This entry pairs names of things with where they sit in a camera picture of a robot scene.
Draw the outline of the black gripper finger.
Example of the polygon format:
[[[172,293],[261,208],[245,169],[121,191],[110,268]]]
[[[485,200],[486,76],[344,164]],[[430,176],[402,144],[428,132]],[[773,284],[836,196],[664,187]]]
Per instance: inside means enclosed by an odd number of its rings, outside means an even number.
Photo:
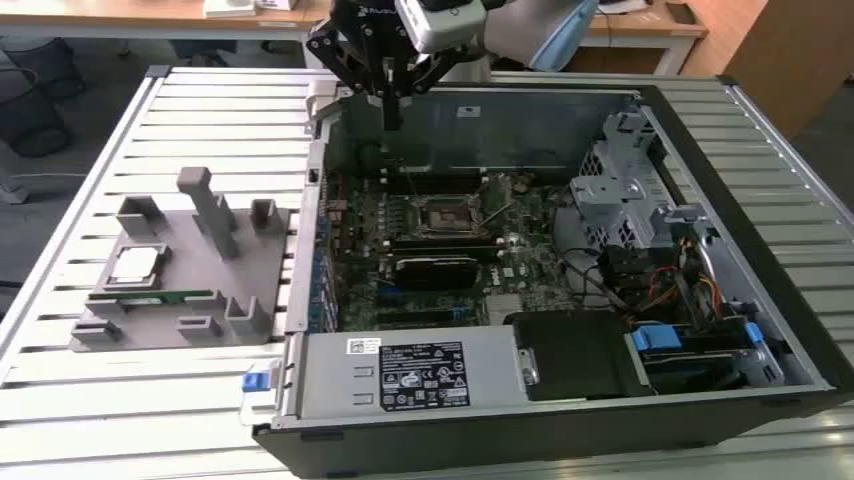
[[[393,130],[393,93],[378,45],[378,29],[369,23],[337,26],[326,19],[309,34],[306,47],[320,63],[354,93],[372,98],[381,110],[381,126]]]
[[[468,47],[461,45],[410,63],[413,56],[396,56],[392,60],[392,130],[401,127],[402,100],[425,93],[449,72],[450,68],[468,57]]]

